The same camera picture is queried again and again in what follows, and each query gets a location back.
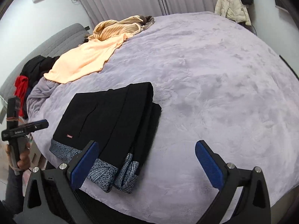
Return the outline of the person's left hand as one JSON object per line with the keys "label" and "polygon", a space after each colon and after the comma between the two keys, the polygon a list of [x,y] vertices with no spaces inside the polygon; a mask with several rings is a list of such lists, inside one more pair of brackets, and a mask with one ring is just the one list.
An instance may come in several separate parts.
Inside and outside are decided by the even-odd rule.
{"label": "person's left hand", "polygon": [[17,162],[18,167],[13,166],[12,159],[11,159],[11,149],[9,145],[6,145],[5,152],[7,154],[9,166],[11,169],[20,172],[20,171],[26,171],[27,169],[30,168],[30,158],[29,158],[30,143],[26,143],[24,151],[20,154],[20,160]]}

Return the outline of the dark sleeved left forearm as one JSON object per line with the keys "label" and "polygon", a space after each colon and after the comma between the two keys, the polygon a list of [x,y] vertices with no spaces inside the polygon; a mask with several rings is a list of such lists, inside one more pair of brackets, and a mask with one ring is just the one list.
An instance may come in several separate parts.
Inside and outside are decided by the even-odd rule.
{"label": "dark sleeved left forearm", "polygon": [[9,168],[5,199],[1,201],[1,223],[15,223],[13,217],[23,210],[23,171],[15,175]]}

